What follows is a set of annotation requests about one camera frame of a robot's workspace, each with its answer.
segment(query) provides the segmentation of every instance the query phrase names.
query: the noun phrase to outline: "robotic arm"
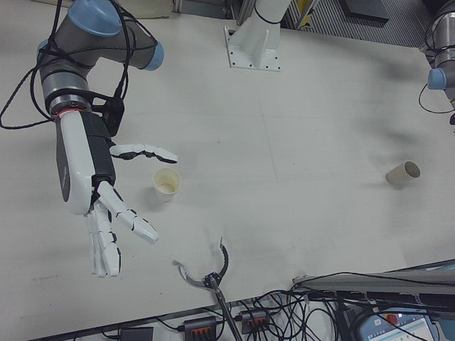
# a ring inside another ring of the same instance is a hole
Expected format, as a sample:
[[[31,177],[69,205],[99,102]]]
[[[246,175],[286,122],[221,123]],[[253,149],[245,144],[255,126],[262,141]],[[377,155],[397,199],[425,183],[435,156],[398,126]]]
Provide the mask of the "robotic arm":
[[[113,217],[149,243],[159,238],[149,222],[130,209],[114,189],[112,156],[130,160],[145,155],[166,163],[178,160],[176,155],[147,144],[116,146],[111,138],[124,112],[122,86],[113,97],[88,88],[87,74],[100,57],[124,63],[123,79],[128,65],[145,70],[160,66],[163,48],[143,29],[113,0],[75,0],[55,35],[38,48],[45,107],[57,131],[63,199],[69,211],[87,220],[92,272],[100,277],[116,276],[120,270]],[[95,105],[95,99],[105,103]]]

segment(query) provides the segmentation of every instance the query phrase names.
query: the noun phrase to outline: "white table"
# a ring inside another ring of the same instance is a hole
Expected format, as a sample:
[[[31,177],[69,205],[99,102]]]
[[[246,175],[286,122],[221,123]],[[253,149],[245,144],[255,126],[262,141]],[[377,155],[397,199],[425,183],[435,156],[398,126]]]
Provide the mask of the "white table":
[[[0,103],[34,63],[53,7],[3,0]],[[195,16],[145,21],[166,59],[131,70],[117,144],[159,144],[181,157],[183,185],[157,205],[156,160],[115,161],[116,187],[160,232],[149,245],[114,223],[118,278],[90,274],[82,217],[64,208],[52,124],[0,132],[0,340],[28,340],[213,304],[194,276],[219,269],[227,300],[287,288],[302,274],[378,272],[454,258],[455,136],[448,115],[419,108],[429,66],[416,49],[282,31],[282,72],[228,66],[223,26]],[[121,66],[100,61],[92,90],[111,94]],[[427,92],[435,110],[450,108]],[[22,91],[6,124],[39,115]],[[422,176],[394,190],[406,159]]]

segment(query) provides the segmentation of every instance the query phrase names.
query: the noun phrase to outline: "paper cup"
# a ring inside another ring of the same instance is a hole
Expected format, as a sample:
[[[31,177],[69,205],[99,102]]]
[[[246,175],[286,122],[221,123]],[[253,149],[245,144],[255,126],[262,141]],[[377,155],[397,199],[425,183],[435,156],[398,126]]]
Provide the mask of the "paper cup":
[[[170,202],[180,189],[180,175],[171,168],[156,171],[153,182],[156,196],[162,202]]]
[[[412,161],[405,161],[393,168],[385,178],[392,185],[404,185],[407,181],[420,177],[420,169]]]

